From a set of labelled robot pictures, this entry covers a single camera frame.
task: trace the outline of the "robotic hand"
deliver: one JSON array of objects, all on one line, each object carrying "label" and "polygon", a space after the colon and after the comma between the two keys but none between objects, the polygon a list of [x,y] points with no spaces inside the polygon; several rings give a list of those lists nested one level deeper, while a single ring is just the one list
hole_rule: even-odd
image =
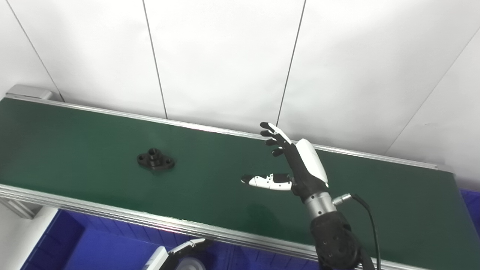
[{"label": "robotic hand", "polygon": [[274,190],[291,190],[307,207],[310,232],[321,269],[353,269],[362,264],[364,270],[375,270],[372,259],[361,246],[345,217],[335,205],[351,198],[350,194],[332,200],[328,193],[328,179],[313,146],[306,139],[293,144],[279,128],[271,123],[260,124],[266,130],[260,134],[269,136],[265,144],[278,145],[272,151],[274,157],[285,154],[292,169],[288,174],[244,175],[242,182]]},{"label": "robotic hand", "polygon": [[159,246],[142,270],[175,270],[181,258],[197,251],[203,251],[212,243],[212,240],[198,238],[187,241],[170,251],[167,251],[164,246]]}]

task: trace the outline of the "black cable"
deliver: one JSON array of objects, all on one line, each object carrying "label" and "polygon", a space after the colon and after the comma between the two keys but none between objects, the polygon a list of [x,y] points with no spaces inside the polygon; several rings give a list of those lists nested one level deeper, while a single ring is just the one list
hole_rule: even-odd
[{"label": "black cable", "polygon": [[368,215],[370,217],[370,222],[372,222],[372,229],[373,229],[373,238],[375,241],[375,252],[377,253],[377,270],[381,270],[381,262],[380,262],[380,248],[378,247],[378,234],[377,234],[377,228],[375,227],[375,222],[373,221],[373,216],[372,216],[372,211],[370,210],[370,206],[367,204],[366,201],[364,201],[360,196],[357,194],[350,194],[352,196],[352,199],[356,200],[358,203],[360,203],[368,212]]}]

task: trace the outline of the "black fingertip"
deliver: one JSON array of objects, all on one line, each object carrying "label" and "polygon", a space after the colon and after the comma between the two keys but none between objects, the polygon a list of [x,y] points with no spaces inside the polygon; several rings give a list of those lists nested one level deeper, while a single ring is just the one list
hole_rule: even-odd
[{"label": "black fingertip", "polygon": [[262,130],[260,132],[260,135],[262,135],[263,137],[271,137],[273,134],[269,130]]},{"label": "black fingertip", "polygon": [[278,149],[278,148],[277,148],[277,149],[275,149],[275,150],[272,151],[272,155],[273,155],[274,157],[278,157],[278,156],[280,156],[281,154],[283,154],[283,149]]},{"label": "black fingertip", "polygon": [[253,177],[255,177],[255,176],[250,175],[250,174],[244,174],[241,177],[241,181],[244,182],[245,184],[248,184]]},{"label": "black fingertip", "polygon": [[265,129],[270,129],[270,125],[268,124],[268,122],[261,122],[260,126]]},{"label": "black fingertip", "polygon": [[211,246],[213,243],[214,243],[213,240],[211,240],[211,239],[205,239],[205,241],[201,244],[201,247],[202,247],[203,249],[205,249],[205,248]]},{"label": "black fingertip", "polygon": [[274,140],[274,139],[266,140],[265,144],[268,145],[268,146],[277,145],[276,140]]}]

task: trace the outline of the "blue bin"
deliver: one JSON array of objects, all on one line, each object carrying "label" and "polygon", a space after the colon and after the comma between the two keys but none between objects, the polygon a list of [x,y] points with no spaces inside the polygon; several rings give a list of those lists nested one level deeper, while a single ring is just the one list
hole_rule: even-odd
[{"label": "blue bin", "polygon": [[[193,238],[59,210],[22,270],[141,270],[157,247]],[[192,257],[207,270],[318,270],[313,261],[220,242]]]}]

